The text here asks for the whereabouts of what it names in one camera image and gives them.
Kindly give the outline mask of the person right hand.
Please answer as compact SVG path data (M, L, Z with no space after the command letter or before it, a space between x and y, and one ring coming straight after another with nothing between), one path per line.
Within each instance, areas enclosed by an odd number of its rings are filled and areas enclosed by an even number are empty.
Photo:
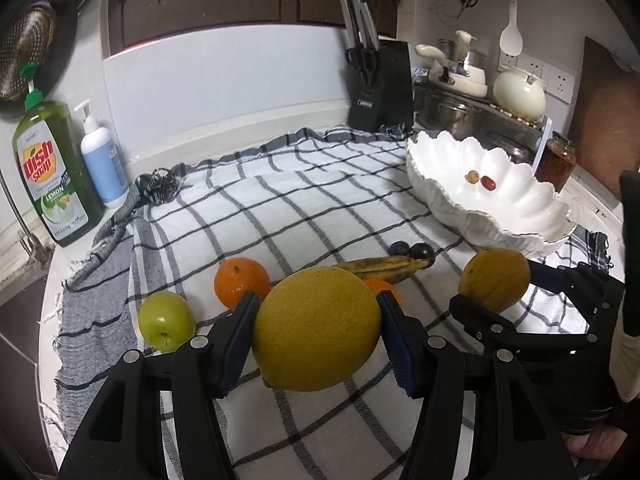
M639 434L597 426L590 434L562 434L578 479L638 479Z

